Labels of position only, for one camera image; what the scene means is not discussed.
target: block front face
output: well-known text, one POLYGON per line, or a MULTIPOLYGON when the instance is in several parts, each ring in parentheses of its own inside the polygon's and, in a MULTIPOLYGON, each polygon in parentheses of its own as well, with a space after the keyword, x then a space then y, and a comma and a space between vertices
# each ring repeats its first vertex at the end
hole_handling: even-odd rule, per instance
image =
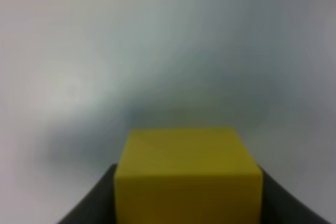
POLYGON ((119 224, 255 224, 262 176, 233 130, 141 130, 115 190, 119 224))

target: yellow cube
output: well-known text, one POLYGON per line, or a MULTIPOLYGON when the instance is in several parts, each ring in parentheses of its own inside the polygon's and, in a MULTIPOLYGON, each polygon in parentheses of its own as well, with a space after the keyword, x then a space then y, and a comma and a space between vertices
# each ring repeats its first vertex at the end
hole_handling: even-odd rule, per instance
POLYGON ((257 224, 262 172, 235 130, 133 130, 115 179, 118 224, 257 224))

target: block top face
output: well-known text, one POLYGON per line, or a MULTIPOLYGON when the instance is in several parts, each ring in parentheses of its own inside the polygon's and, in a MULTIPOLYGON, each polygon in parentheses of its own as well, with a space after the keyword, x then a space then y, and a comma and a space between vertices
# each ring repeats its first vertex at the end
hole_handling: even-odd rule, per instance
POLYGON ((231 128, 132 130, 116 177, 261 175, 231 128))

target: yellow block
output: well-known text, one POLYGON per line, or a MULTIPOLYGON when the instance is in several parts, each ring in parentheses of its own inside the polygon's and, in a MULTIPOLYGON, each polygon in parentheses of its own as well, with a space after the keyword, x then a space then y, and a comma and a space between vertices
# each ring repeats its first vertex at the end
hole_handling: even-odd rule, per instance
POLYGON ((262 182, 233 129, 133 130, 114 179, 118 224, 257 224, 262 182))

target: gray background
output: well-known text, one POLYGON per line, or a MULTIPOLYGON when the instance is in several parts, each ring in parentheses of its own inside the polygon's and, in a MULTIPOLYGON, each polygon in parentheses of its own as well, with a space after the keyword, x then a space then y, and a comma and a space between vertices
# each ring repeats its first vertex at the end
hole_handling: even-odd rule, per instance
POLYGON ((55 223, 130 127, 238 129, 336 222, 336 0, 0 0, 0 223, 55 223))

